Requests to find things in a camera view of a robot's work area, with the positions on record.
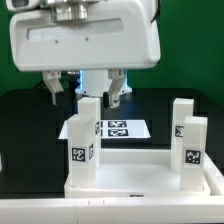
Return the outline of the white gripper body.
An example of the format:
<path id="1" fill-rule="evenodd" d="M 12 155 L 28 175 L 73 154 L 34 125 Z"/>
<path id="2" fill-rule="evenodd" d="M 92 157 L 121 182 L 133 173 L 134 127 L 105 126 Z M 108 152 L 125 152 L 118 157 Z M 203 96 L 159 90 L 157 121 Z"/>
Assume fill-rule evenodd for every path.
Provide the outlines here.
<path id="1" fill-rule="evenodd" d="M 147 69 L 161 57 L 160 0 L 41 0 L 9 23 L 20 71 Z"/>

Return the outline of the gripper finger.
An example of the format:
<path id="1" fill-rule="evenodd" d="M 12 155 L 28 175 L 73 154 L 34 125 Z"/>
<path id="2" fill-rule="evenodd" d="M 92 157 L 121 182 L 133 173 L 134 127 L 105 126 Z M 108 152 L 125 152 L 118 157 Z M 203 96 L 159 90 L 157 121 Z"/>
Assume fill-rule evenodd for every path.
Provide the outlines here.
<path id="1" fill-rule="evenodd" d="M 109 90 L 103 93 L 105 108 L 116 108 L 120 105 L 119 92 L 127 77 L 124 69 L 109 69 L 108 78 L 112 80 Z"/>
<path id="2" fill-rule="evenodd" d="M 60 71 L 44 71 L 42 73 L 42 78 L 51 92 L 52 95 L 52 103 L 56 105 L 56 94 L 64 91 L 59 79 L 61 78 Z"/>

